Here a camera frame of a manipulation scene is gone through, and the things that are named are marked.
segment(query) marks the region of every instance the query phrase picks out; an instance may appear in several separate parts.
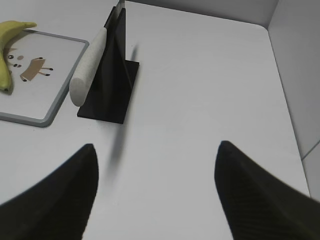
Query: knife handle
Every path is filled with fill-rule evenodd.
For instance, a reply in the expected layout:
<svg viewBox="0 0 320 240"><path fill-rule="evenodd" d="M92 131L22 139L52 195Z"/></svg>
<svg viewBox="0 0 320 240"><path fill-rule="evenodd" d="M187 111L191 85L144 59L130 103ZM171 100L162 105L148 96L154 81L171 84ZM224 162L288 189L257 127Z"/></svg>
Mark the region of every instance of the knife handle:
<svg viewBox="0 0 320 240"><path fill-rule="evenodd" d="M74 105L81 107L95 78L107 42L107 29L102 27L80 59L69 84Z"/></svg>

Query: white cutting board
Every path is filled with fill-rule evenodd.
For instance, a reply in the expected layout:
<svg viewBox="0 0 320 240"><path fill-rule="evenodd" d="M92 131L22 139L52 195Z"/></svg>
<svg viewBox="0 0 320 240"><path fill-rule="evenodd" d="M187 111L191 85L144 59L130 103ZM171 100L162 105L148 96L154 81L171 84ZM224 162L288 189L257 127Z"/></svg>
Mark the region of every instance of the white cutting board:
<svg viewBox="0 0 320 240"><path fill-rule="evenodd" d="M80 39L23 31L6 45L11 94L0 92L0 119L45 127L68 92L75 66L88 46Z"/></svg>

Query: banana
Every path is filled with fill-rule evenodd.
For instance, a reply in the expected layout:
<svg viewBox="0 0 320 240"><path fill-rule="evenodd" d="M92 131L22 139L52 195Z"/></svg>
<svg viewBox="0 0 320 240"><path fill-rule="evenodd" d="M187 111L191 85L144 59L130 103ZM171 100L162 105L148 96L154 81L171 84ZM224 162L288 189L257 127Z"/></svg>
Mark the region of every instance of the banana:
<svg viewBox="0 0 320 240"><path fill-rule="evenodd" d="M8 92L12 85L11 76L5 62L5 45L23 29L36 26L35 22L4 21L0 23L0 90Z"/></svg>

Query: knife block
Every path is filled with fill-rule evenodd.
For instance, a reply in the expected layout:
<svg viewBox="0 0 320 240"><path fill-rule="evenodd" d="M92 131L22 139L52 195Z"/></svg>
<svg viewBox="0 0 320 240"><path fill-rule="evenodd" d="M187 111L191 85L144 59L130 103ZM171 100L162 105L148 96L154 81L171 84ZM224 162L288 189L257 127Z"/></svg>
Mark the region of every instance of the knife block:
<svg viewBox="0 0 320 240"><path fill-rule="evenodd" d="M117 19L114 7L107 20L106 46L78 117L123 124L139 63L126 60L126 9Z"/></svg>

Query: cartoon drawing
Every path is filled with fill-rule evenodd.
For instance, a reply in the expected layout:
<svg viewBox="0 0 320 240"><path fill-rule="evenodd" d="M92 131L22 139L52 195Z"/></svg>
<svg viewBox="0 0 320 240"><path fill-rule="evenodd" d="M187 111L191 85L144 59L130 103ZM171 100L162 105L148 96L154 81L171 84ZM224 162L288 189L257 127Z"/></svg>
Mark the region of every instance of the cartoon drawing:
<svg viewBox="0 0 320 240"><path fill-rule="evenodd" d="M15 59L15 56L10 54L10 52L12 52L16 49L17 48L5 48L4 54L7 55L7 57L8 57L8 60L7 60L8 66L13 66L14 68L21 68L22 67L21 64L10 62L10 61L15 61L15 60L20 61L20 60L24 59L23 55L20 55ZM46 60L43 57L37 57L37 58L32 59L30 61L28 68L23 73L20 74L21 80L24 82L31 81L32 79L34 79L36 77L37 74L41 74L46 77L50 76L50 74L48 74L48 73L41 72L41 70L49 70L49 71L54 70L51 67L43 67L43 65L45 64L45 61Z"/></svg>
<svg viewBox="0 0 320 240"><path fill-rule="evenodd" d="M43 67L45 64L45 59L43 57L38 57L32 59L28 68L20 75L22 81L26 82L27 80L31 81L35 78L37 74L41 74L43 76L50 76L48 73L40 72L42 69L53 71L54 69L51 67Z"/></svg>

